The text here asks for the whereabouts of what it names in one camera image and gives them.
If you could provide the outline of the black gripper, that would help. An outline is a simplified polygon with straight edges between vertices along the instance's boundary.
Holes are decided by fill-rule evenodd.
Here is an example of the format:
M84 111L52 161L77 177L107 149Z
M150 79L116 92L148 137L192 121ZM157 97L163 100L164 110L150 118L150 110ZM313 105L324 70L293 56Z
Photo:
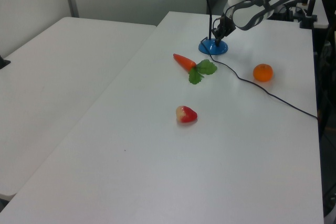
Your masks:
M212 34L215 36L215 45L225 42L225 37L235 30L235 24L226 15L216 18L212 23Z

